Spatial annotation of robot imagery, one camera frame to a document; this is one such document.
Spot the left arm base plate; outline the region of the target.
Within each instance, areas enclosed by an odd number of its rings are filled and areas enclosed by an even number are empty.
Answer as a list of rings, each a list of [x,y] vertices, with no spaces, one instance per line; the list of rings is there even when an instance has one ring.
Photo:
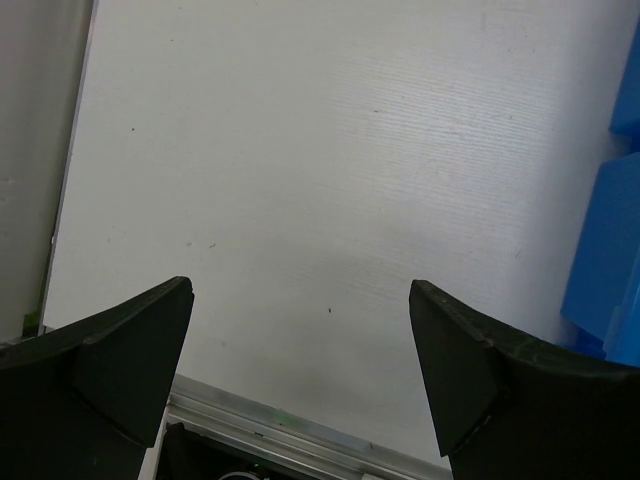
[[[156,479],[287,479],[257,457],[187,430],[165,431]]]

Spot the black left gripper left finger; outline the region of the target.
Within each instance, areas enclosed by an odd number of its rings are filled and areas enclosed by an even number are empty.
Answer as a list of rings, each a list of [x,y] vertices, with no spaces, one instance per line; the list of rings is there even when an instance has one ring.
[[[171,278],[1,351],[4,479],[135,479],[155,444],[194,293]]]

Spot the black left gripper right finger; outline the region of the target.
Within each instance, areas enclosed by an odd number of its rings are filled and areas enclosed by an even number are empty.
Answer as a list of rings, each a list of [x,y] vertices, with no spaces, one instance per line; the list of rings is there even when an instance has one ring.
[[[639,371],[541,340],[426,280],[409,310],[440,454],[457,479],[635,479]]]

